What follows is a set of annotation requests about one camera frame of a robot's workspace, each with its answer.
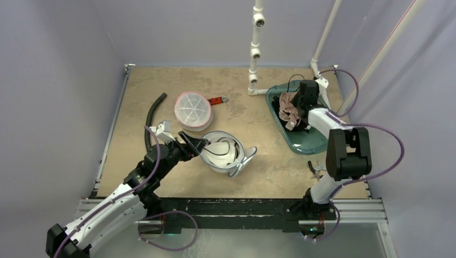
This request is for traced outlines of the pink bra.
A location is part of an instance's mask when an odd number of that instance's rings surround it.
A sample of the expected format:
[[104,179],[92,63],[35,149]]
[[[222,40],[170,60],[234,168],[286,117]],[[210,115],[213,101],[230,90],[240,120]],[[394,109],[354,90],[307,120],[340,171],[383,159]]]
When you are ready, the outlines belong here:
[[292,104],[296,92],[282,92],[279,96],[279,119],[286,130],[304,131],[305,126],[298,114],[298,109]]

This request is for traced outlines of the white bra with black straps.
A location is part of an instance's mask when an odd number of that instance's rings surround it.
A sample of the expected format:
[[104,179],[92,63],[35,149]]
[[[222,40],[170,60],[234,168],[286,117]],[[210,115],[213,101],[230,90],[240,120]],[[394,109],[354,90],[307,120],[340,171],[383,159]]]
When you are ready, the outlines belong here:
[[231,138],[223,137],[207,145],[202,157],[216,167],[227,167],[238,157],[238,144]]

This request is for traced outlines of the blue-trimmed white mesh laundry bag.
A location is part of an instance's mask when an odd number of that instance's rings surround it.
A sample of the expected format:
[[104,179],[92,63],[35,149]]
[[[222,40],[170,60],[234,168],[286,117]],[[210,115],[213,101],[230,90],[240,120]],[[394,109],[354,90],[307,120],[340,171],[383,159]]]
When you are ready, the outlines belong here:
[[241,142],[225,131],[212,131],[202,139],[208,144],[199,155],[210,169],[228,177],[236,177],[258,152],[256,146],[244,148]]

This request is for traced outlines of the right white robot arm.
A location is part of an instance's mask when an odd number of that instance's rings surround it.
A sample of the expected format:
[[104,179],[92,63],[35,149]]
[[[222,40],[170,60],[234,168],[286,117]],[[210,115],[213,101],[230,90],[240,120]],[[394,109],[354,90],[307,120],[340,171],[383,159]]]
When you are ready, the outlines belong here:
[[302,122],[327,138],[326,172],[306,191],[297,206],[310,219],[320,215],[346,184],[372,170],[368,130],[345,124],[330,109],[320,105],[318,98],[318,83],[303,80],[291,100]]

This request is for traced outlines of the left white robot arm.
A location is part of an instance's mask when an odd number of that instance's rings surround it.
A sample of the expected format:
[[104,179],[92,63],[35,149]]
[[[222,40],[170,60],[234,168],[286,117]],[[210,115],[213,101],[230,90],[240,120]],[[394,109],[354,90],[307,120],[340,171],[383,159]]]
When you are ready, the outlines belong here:
[[179,136],[184,140],[180,143],[156,127],[147,127],[146,133],[155,141],[163,137],[165,143],[156,142],[123,183],[92,210],[65,226],[52,226],[46,238],[49,257],[90,257],[96,248],[129,224],[166,215],[154,191],[180,161],[199,156],[209,142],[180,131]]

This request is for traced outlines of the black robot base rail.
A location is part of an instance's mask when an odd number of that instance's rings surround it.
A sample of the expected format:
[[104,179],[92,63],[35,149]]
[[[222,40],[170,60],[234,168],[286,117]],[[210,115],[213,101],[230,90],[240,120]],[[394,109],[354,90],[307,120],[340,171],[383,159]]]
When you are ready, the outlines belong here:
[[310,232],[324,222],[337,221],[336,208],[329,204],[320,211],[304,212],[297,206],[302,198],[147,198],[146,219],[164,226],[164,233],[179,234],[182,229],[281,230],[285,233]]

